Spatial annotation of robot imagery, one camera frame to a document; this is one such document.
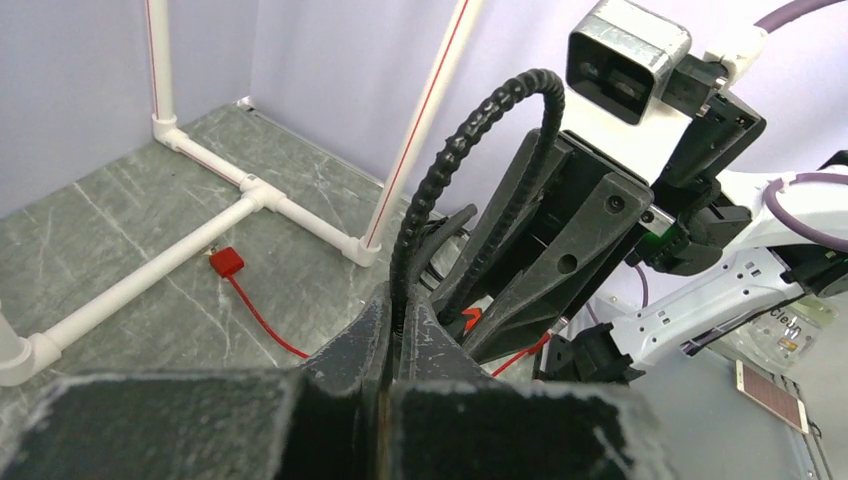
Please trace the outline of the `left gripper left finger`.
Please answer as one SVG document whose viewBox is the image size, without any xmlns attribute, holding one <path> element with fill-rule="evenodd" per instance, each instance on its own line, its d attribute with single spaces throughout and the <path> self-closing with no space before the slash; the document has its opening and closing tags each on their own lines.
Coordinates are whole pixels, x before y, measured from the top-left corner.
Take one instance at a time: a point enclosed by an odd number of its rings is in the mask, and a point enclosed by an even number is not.
<svg viewBox="0 0 848 480">
<path fill-rule="evenodd" d="M 364 479 L 389 289 L 290 369 L 90 372 L 37 402 L 5 479 Z"/>
</svg>

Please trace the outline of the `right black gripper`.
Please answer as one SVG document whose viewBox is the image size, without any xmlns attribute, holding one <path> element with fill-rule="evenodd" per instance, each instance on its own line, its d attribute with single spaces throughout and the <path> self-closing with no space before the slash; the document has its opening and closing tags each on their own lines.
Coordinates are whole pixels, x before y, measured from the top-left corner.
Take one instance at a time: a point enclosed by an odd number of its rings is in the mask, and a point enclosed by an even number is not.
<svg viewBox="0 0 848 480">
<path fill-rule="evenodd" d="M 463 349 L 480 363 L 534 344 L 571 308 L 589 279 L 607 278 L 643 237 L 662 237 L 675 223 L 656 204 L 650 185 L 631 169 L 571 131 L 534 129 L 520 144 L 457 263 L 431 295 L 440 318 L 459 315 L 497 262 L 522 211 L 564 157 L 557 186 L 547 189 L 524 237 L 502 256 L 519 264 L 519 271 L 463 338 Z"/>
</svg>

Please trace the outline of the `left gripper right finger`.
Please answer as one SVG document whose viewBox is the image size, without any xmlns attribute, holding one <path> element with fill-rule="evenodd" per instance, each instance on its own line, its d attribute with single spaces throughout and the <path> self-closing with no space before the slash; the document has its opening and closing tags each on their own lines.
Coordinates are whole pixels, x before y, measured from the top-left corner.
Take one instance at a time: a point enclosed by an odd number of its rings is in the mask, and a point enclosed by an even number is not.
<svg viewBox="0 0 848 480">
<path fill-rule="evenodd" d="M 673 479 L 646 399 L 619 385 L 504 382 L 445 332 L 428 295 L 405 308 L 392 386 L 395 479 Z"/>
</svg>

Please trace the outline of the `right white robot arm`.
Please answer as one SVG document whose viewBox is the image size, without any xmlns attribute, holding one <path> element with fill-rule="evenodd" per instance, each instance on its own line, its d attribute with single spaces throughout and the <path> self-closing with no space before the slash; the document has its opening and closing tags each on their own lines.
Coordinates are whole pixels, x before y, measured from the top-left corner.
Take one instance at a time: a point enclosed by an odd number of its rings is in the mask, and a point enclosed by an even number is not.
<svg viewBox="0 0 848 480">
<path fill-rule="evenodd" d="M 469 292 L 492 304 L 449 327 L 475 361 L 530 347 L 574 316 L 620 262 L 692 283 L 641 310 L 552 340 L 539 378 L 626 384 L 668 353 L 847 287 L 846 153 L 810 173 L 729 163 L 765 120 L 731 93 L 694 117 L 659 101 L 628 125 L 574 91 L 528 205 Z"/>
</svg>

